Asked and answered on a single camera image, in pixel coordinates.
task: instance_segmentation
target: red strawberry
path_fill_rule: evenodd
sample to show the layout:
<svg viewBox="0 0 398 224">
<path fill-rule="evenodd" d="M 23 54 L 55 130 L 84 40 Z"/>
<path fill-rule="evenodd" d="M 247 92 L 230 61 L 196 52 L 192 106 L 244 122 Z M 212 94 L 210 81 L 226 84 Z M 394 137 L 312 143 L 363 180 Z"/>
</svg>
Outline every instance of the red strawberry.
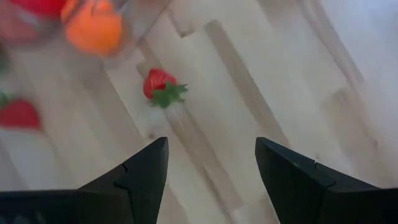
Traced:
<svg viewBox="0 0 398 224">
<path fill-rule="evenodd" d="M 188 91 L 187 85 L 178 85 L 171 74 L 154 68 L 144 82 L 144 94 L 154 106 L 168 107 L 173 102 L 184 102 L 180 94 Z"/>
<path fill-rule="evenodd" d="M 0 126 L 42 130 L 36 109 L 24 99 L 12 100 L 0 110 Z"/>
</svg>

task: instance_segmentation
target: orange fruit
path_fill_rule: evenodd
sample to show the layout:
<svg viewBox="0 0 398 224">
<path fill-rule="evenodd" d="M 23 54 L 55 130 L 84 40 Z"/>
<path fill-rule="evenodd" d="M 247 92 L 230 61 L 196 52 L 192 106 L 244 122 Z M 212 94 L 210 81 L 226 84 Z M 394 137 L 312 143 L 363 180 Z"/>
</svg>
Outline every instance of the orange fruit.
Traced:
<svg viewBox="0 0 398 224">
<path fill-rule="evenodd" d="M 122 17 L 112 2 L 88 0 L 66 24 L 65 33 L 78 49 L 108 55 L 119 47 L 122 31 Z"/>
</svg>

